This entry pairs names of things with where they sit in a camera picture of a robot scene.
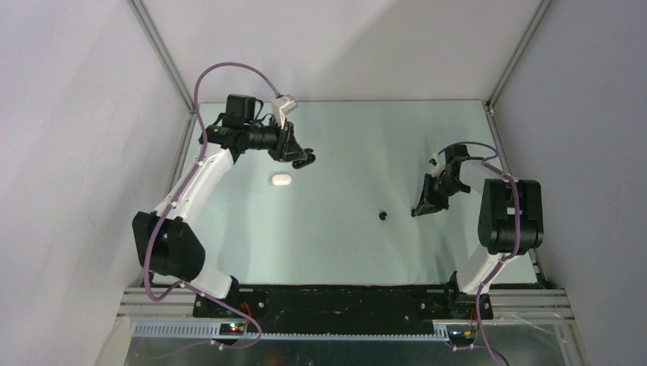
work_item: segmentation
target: white wall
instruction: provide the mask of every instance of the white wall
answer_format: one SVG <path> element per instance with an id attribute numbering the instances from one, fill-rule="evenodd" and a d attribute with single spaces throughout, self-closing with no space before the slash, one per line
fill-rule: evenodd
<path id="1" fill-rule="evenodd" d="M 555 2 L 495 107 L 591 360 L 645 364 L 647 2 Z"/>
<path id="2" fill-rule="evenodd" d="M 0 3 L 0 363 L 93 364 L 186 111 L 126 1 Z"/>
<path id="3" fill-rule="evenodd" d="M 301 101 L 486 99 L 539 0 L 152 0 L 187 83 L 249 63 Z M 213 72 L 202 101 L 269 98 L 244 70 Z"/>

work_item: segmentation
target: aluminum frame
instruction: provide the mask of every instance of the aluminum frame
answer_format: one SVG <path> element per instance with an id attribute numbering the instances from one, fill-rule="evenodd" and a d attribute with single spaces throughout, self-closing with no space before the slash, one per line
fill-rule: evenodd
<path id="1" fill-rule="evenodd" d="M 143 32 L 148 37 L 151 46 L 155 50 L 162 63 L 170 81 L 179 93 L 188 110 L 188 118 L 182 140 L 175 157 L 172 174 L 169 177 L 167 191 L 177 182 L 182 172 L 182 166 L 188 153 L 188 145 L 195 126 L 195 111 L 193 100 L 186 87 L 184 80 L 176 64 L 174 63 L 163 39 L 159 35 L 153 19 L 150 17 L 143 0 L 128 0 L 133 9 L 137 20 L 140 22 Z M 527 45 L 532 40 L 536 29 L 541 24 L 544 16 L 552 4 L 552 0 L 542 0 L 533 19 L 526 28 L 524 35 L 521 37 L 517 48 L 514 50 L 510 61 L 508 62 L 503 74 L 499 78 L 490 98 L 484 102 L 484 113 L 487 118 L 494 144 L 499 150 L 501 165 L 505 171 L 511 172 L 509 160 L 505 153 L 501 137 L 494 120 L 494 106 L 498 100 L 501 91 L 504 89 L 507 80 L 516 68 L 521 56 L 525 52 Z M 535 267 L 540 283 L 545 283 L 542 276 L 541 265 L 534 250 L 530 251 L 533 266 Z M 153 292 L 161 294 L 165 288 L 155 288 Z M 486 326 L 553 326 L 554 335 L 558 339 L 562 358 L 566 365 L 590 364 L 584 352 L 581 338 L 575 324 L 575 317 L 571 310 L 570 303 L 564 290 L 545 290 L 545 289 L 492 289 L 489 292 L 494 319 L 484 320 Z M 213 335 L 214 327 L 220 323 L 229 323 L 233 319 L 196 319 L 192 316 L 195 295 L 186 289 L 175 289 L 163 303 L 151 301 L 146 295 L 146 291 L 141 287 L 128 287 L 124 292 L 121 305 L 117 312 L 117 318 L 129 316 L 133 320 L 134 336 L 146 337 L 168 337 L 168 338 L 203 338 L 209 339 Z M 468 320 L 439 320 L 434 321 L 434 326 L 438 329 L 438 335 L 426 335 L 418 337 L 406 336 L 362 336 L 347 337 L 344 335 L 328 336 L 331 339 L 345 340 L 445 340 L 447 326 L 467 326 Z M 267 339 L 292 339 L 308 340 L 320 339 L 313 335 L 295 335 L 295 334 L 266 334 Z"/>

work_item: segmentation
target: black mounting plate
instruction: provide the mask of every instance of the black mounting plate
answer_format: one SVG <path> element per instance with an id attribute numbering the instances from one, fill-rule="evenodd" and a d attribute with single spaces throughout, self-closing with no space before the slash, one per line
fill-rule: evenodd
<path id="1" fill-rule="evenodd" d="M 197 296 L 193 317 L 232 318 L 231 312 Z M 470 319 L 475 298 L 449 295 L 445 285 L 243 285 L 226 302 L 243 312 L 249 306 L 263 332 L 337 335 L 433 334 L 432 320 Z M 487 295 L 481 316 L 492 319 Z"/>

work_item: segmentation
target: red wire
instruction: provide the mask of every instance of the red wire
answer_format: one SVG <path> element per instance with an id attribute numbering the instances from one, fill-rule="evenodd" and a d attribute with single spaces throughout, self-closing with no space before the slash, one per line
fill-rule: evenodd
<path id="1" fill-rule="evenodd" d="M 472 310 L 472 314 L 471 314 L 469 317 L 470 317 L 470 319 L 472 319 L 472 320 L 473 320 L 474 318 L 476 318 L 476 311 Z M 480 328 L 481 328 L 481 327 L 478 325 L 478 322 L 477 322 L 477 323 L 476 323 L 476 330 L 475 330 L 475 332 L 478 332 L 478 330 L 479 330 Z"/>
<path id="2" fill-rule="evenodd" d="M 249 308 L 249 304 L 245 301 L 242 305 L 245 309 L 247 309 L 247 315 L 249 315 L 249 317 L 251 318 L 252 310 Z M 248 325 L 249 325 L 249 320 L 247 320 L 247 323 L 245 323 L 245 326 L 248 326 Z"/>

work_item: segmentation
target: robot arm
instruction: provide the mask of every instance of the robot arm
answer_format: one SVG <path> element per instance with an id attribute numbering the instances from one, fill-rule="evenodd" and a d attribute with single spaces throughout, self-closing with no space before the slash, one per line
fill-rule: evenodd
<path id="1" fill-rule="evenodd" d="M 165 200 L 152 213 L 139 212 L 133 219 L 133 231 L 140 265 L 144 265 L 146 248 L 160 214 L 170 205 L 170 212 L 154 242 L 150 270 L 161 275 L 175 276 L 207 294 L 225 298 L 235 281 L 217 268 L 206 256 L 204 247 L 191 225 L 200 216 L 202 207 L 215 185 L 248 149 L 267 150 L 277 162 L 291 162 L 295 169 L 312 164 L 316 157 L 312 149 L 302 149 L 294 136 L 294 125 L 287 114 L 296 109 L 289 95 L 272 102 L 278 120 L 271 118 L 264 126 L 254 120 L 256 99 L 245 95 L 229 95 L 225 113 L 207 127 L 204 159 L 187 181 L 190 169 L 180 178 Z M 178 191 L 182 194 L 174 201 Z"/>
<path id="2" fill-rule="evenodd" d="M 420 203 L 411 216 L 433 214 L 449 208 L 449 197 L 458 192 L 475 191 L 482 196 L 478 219 L 478 239 L 481 242 L 463 268 L 452 276 L 461 293 L 474 295 L 479 287 L 486 294 L 501 270 L 529 249 L 537 248 L 543 240 L 541 187 L 537 181 L 515 180 L 520 196 L 521 241 L 514 257 L 516 239 L 512 187 L 502 177 L 503 172 L 472 158 L 465 145 L 450 146 L 445 163 L 436 154 L 435 169 L 425 175 Z"/>

